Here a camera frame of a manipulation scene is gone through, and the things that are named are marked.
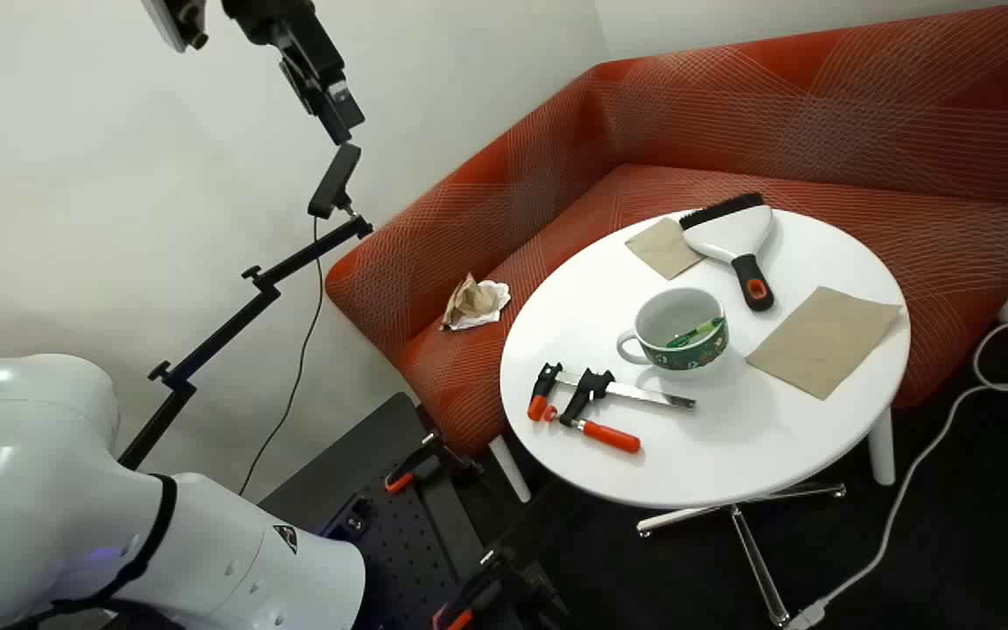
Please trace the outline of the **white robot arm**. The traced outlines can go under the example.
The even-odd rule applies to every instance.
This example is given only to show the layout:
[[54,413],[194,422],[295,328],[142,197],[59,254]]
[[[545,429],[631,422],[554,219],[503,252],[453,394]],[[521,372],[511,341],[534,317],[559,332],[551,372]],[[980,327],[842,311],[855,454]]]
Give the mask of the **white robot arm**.
[[178,630],[350,630],[357,547],[199,474],[113,454],[113,378],[66,353],[0,357],[0,630],[142,607]]

